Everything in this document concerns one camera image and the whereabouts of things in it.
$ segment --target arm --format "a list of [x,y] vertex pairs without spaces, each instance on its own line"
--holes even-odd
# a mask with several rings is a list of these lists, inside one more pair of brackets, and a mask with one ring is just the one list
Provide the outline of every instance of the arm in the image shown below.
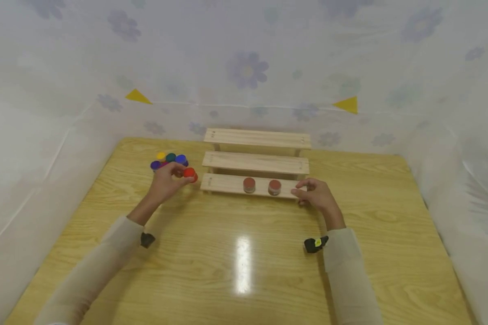
[[327,184],[314,178],[300,181],[293,189],[300,204],[318,209],[327,226],[329,240],[324,247],[325,271],[333,294],[334,311],[339,325],[382,325],[383,318],[371,282],[365,272],[360,247]]
[[130,260],[140,244],[144,226],[155,210],[193,181],[193,177],[173,181],[172,174],[184,168],[183,165],[169,163],[155,172],[148,194],[132,212],[117,219],[99,246],[74,267],[46,302],[35,325],[78,325],[83,320],[92,302]]

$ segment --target purple cylinder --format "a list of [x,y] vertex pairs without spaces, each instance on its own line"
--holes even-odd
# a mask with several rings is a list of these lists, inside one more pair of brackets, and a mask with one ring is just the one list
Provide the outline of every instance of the purple cylinder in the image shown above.
[[161,166],[161,162],[157,160],[152,161],[152,163],[150,164],[150,168],[152,168],[152,171],[158,170],[159,166]]

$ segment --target wooden shelf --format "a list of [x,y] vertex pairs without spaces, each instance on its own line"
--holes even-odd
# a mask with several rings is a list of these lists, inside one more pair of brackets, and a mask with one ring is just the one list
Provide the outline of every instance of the wooden shelf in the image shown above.
[[282,184],[282,191],[279,195],[270,195],[267,191],[269,182],[272,178],[254,177],[255,192],[247,194],[243,189],[243,181],[246,177],[235,175],[221,175],[206,173],[202,177],[201,189],[203,191],[224,192],[243,195],[269,196],[271,198],[298,199],[291,194],[291,189],[295,188],[298,181],[278,179]]
[[247,144],[310,150],[310,136],[302,133],[207,129],[204,142],[213,144]]
[[309,174],[309,160],[307,158],[265,154],[206,151],[202,165],[238,171],[278,172],[290,175]]

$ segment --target hand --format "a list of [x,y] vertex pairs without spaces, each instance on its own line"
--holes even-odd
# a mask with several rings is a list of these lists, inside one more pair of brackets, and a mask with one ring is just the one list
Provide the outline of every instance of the hand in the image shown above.
[[327,230],[343,229],[346,227],[340,207],[336,203],[327,183],[314,178],[306,178],[296,184],[291,194],[300,199],[299,204],[309,202],[324,216]]
[[155,204],[160,205],[176,194],[183,186],[193,182],[193,177],[180,178],[178,181],[172,179],[172,175],[182,176],[185,169],[185,166],[171,162],[156,170],[147,197]]

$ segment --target person's left hand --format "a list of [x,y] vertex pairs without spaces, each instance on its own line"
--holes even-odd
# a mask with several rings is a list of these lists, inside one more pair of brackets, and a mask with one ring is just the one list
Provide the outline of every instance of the person's left hand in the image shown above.
[[156,170],[147,197],[155,204],[161,204],[176,194],[183,186],[193,182],[193,177],[173,180],[172,175],[180,176],[185,169],[185,166],[171,162]]

